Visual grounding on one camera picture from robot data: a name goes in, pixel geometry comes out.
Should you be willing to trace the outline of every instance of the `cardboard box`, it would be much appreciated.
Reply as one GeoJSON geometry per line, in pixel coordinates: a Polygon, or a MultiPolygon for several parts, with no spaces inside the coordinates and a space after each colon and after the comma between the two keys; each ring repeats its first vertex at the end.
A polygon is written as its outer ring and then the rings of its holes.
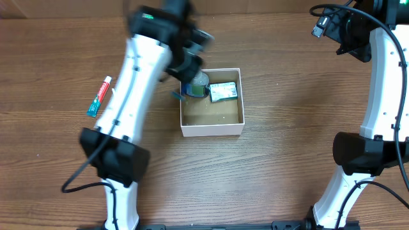
{"type": "Polygon", "coordinates": [[[186,101],[180,102],[180,127],[183,136],[240,135],[245,124],[240,69],[202,71],[209,76],[210,84],[236,82],[238,98],[212,103],[210,96],[186,96],[186,101]]]}

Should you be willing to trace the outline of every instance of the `black mount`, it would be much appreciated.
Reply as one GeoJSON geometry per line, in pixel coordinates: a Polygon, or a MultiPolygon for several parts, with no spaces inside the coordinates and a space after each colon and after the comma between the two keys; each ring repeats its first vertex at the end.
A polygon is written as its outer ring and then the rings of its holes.
{"type": "MultiPolygon", "coordinates": [[[[88,230],[106,230],[104,227],[96,227],[88,230]]],[[[209,226],[165,226],[163,224],[153,224],[138,226],[135,230],[272,230],[271,224],[227,224],[209,226]]]]}
{"type": "MultiPolygon", "coordinates": [[[[358,10],[366,12],[391,29],[395,29],[397,24],[409,24],[409,4],[400,3],[400,0],[355,0],[353,6],[358,10]]],[[[326,8],[324,13],[329,13],[334,9],[326,8]]],[[[337,55],[349,53],[358,60],[366,63],[371,60],[371,45],[369,36],[372,30],[379,27],[369,19],[361,15],[341,10],[330,16],[321,17],[329,20],[324,27],[324,36],[340,43],[337,55]]]]}
{"type": "MultiPolygon", "coordinates": [[[[301,221],[273,221],[272,230],[333,230],[319,226],[315,222],[313,207],[308,210],[307,216],[301,221]]],[[[359,221],[350,221],[345,224],[343,230],[360,230],[359,221]]]]}
{"type": "MultiPolygon", "coordinates": [[[[409,162],[408,144],[408,138],[399,143],[403,163],[409,162]]],[[[337,165],[342,166],[347,175],[369,173],[379,176],[384,169],[398,165],[394,141],[383,141],[380,135],[368,139],[359,134],[339,132],[332,153],[337,165]]]]}
{"type": "MultiPolygon", "coordinates": [[[[86,156],[89,157],[105,138],[105,134],[83,128],[80,143],[86,156]]],[[[96,167],[98,176],[102,179],[112,179],[127,188],[133,181],[139,182],[142,179],[149,158],[148,150],[129,143],[127,137],[123,140],[110,137],[108,144],[91,165],[96,167]]]]}

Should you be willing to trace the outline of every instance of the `wood grain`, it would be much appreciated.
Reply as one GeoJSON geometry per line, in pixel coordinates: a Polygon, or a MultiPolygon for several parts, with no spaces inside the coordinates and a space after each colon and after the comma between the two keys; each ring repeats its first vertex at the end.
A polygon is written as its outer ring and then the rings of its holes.
{"type": "MultiPolygon", "coordinates": [[[[246,124],[239,137],[183,138],[176,80],[158,85],[141,146],[145,224],[239,224],[301,219],[335,169],[332,141],[358,132],[371,65],[315,39],[308,14],[215,15],[207,68],[241,68],[246,124]]],[[[60,192],[85,160],[78,143],[106,75],[118,76],[121,18],[0,21],[0,228],[75,229],[105,220],[102,188],[60,192]]],[[[97,181],[88,167],[72,186],[97,181]]],[[[376,179],[406,200],[399,169],[376,179]]],[[[350,213],[363,229],[407,229],[407,211],[368,187],[350,213]]]]}
{"type": "MultiPolygon", "coordinates": [[[[317,4],[344,4],[345,0],[191,0],[198,13],[306,13],[317,4]]],[[[130,9],[140,5],[160,7],[161,0],[130,0],[130,9]]],[[[121,16],[119,0],[13,0],[29,19],[121,16]]]]}

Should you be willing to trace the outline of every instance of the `toothpaste tube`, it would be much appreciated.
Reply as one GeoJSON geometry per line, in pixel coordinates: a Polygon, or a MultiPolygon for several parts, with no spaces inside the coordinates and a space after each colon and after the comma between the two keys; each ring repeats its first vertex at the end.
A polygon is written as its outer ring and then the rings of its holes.
{"type": "Polygon", "coordinates": [[[94,101],[92,102],[91,106],[89,106],[87,115],[93,118],[96,117],[98,110],[100,109],[102,100],[104,99],[105,94],[108,91],[109,84],[111,83],[112,77],[108,76],[105,78],[104,83],[102,84],[100,91],[95,96],[94,101]]]}

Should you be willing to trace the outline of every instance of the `black cable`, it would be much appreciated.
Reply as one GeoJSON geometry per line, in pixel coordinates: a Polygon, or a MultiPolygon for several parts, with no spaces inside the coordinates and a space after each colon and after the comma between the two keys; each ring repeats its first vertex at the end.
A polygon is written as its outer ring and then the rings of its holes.
{"type": "Polygon", "coordinates": [[[338,214],[338,218],[337,218],[337,223],[336,223],[336,225],[335,225],[335,230],[338,230],[338,229],[339,229],[339,223],[341,222],[341,217],[343,216],[343,211],[344,211],[344,208],[345,208],[345,206],[346,206],[346,203],[348,202],[348,199],[352,196],[353,192],[354,192],[357,188],[360,188],[360,186],[363,185],[363,184],[376,185],[376,186],[378,186],[378,187],[380,187],[380,188],[385,189],[385,190],[388,191],[390,194],[392,194],[396,199],[398,199],[399,201],[401,201],[401,203],[402,203],[403,205],[405,205],[406,208],[409,209],[409,204],[408,204],[404,199],[402,199],[402,197],[400,197],[399,195],[397,195],[392,189],[386,187],[385,185],[382,185],[381,183],[377,183],[377,182],[374,182],[374,181],[361,181],[361,182],[356,183],[356,184],[352,187],[352,189],[350,190],[350,192],[348,193],[348,195],[346,195],[346,197],[345,197],[345,199],[344,199],[344,202],[343,202],[343,204],[341,205],[341,209],[339,210],[339,214],[338,214]]]}
{"type": "Polygon", "coordinates": [[[401,59],[401,68],[402,68],[402,92],[401,92],[401,99],[399,102],[399,109],[397,112],[396,116],[396,123],[394,126],[394,142],[395,142],[395,147],[396,147],[396,156],[397,156],[397,162],[399,164],[399,169],[401,170],[402,178],[403,181],[405,182],[406,189],[409,191],[409,181],[408,181],[408,176],[406,175],[405,167],[403,166],[402,162],[402,156],[401,156],[401,150],[399,148],[399,129],[401,125],[401,118],[403,114],[403,107],[405,105],[405,99],[406,99],[406,87],[408,85],[408,72],[407,72],[407,63],[405,59],[405,54],[403,53],[403,49],[399,41],[397,40],[396,36],[394,33],[382,22],[380,22],[378,19],[374,18],[372,15],[365,13],[361,10],[351,8],[348,6],[342,6],[338,4],[319,4],[317,6],[312,7],[309,10],[309,13],[313,16],[320,17],[321,15],[319,13],[314,13],[314,10],[320,9],[320,8],[338,8],[342,10],[348,10],[350,12],[362,15],[375,24],[379,25],[382,29],[386,31],[386,33],[390,36],[390,39],[393,41],[393,43],[396,46],[397,53],[399,54],[399,58],[401,59]]]}
{"type": "Polygon", "coordinates": [[[80,191],[82,189],[85,188],[89,188],[89,187],[95,187],[95,186],[100,186],[100,185],[104,185],[104,186],[108,186],[109,188],[111,188],[111,193],[114,196],[114,203],[113,203],[113,214],[112,217],[114,219],[114,225],[115,225],[115,229],[119,230],[118,228],[118,222],[117,222],[117,218],[116,218],[116,193],[115,193],[115,188],[114,186],[112,186],[110,183],[104,183],[104,182],[98,182],[98,183],[91,183],[88,185],[83,185],[83,186],[79,186],[76,188],[70,188],[70,189],[66,189],[67,186],[69,186],[69,184],[71,184],[71,182],[76,179],[76,177],[78,177],[78,175],[80,175],[81,172],[83,172],[83,170],[95,159],[95,157],[97,157],[101,151],[106,147],[106,145],[109,142],[109,139],[111,138],[112,133],[114,132],[115,127],[118,125],[118,120],[122,114],[122,110],[125,107],[125,104],[127,103],[127,100],[132,92],[132,86],[134,85],[135,82],[135,78],[136,78],[136,73],[137,73],[137,50],[135,47],[135,44],[131,41],[130,42],[132,49],[134,50],[134,67],[133,67],[133,72],[132,72],[132,78],[127,90],[127,93],[125,95],[124,100],[122,101],[121,107],[115,117],[115,119],[112,121],[112,127],[109,130],[108,134],[105,136],[105,138],[102,140],[102,142],[100,143],[100,145],[95,149],[95,151],[91,154],[91,156],[89,156],[89,158],[87,159],[87,161],[85,161],[85,163],[83,163],[78,170],[76,170],[75,173],[73,173],[71,175],[71,177],[64,183],[64,185],[61,187],[61,191],[62,193],[71,193],[71,192],[76,192],[76,191],[80,191]]]}
{"type": "MultiPolygon", "coordinates": [[[[353,2],[353,0],[349,0],[347,3],[344,4],[344,6],[349,6],[352,2],[353,2]]],[[[338,9],[336,9],[334,11],[327,12],[327,13],[315,13],[314,16],[317,16],[317,17],[330,16],[330,15],[333,15],[333,14],[338,13],[340,11],[341,11],[341,9],[338,8],[338,9]]]]}

